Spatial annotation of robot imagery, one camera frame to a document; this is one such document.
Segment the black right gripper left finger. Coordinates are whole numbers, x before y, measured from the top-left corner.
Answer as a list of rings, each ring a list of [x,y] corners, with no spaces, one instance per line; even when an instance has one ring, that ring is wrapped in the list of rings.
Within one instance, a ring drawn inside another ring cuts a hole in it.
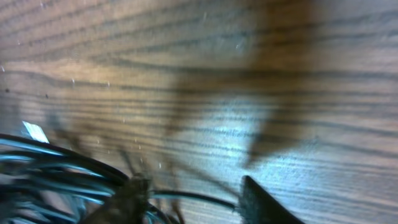
[[[82,224],[141,224],[148,208],[150,180],[136,175],[93,213]]]

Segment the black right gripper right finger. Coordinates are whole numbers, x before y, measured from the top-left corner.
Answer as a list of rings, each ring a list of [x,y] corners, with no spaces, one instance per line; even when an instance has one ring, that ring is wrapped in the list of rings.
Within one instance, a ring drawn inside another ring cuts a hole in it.
[[[303,224],[252,177],[243,177],[239,214],[246,224]]]

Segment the black USB cable black plug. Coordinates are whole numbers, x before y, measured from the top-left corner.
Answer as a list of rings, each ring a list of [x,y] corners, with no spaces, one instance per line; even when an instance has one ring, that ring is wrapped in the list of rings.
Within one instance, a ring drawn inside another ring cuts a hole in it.
[[[1,223],[82,223],[132,177],[46,139],[1,135]],[[231,202],[206,195],[152,190],[143,223],[178,221],[149,202],[189,198],[235,211]]]

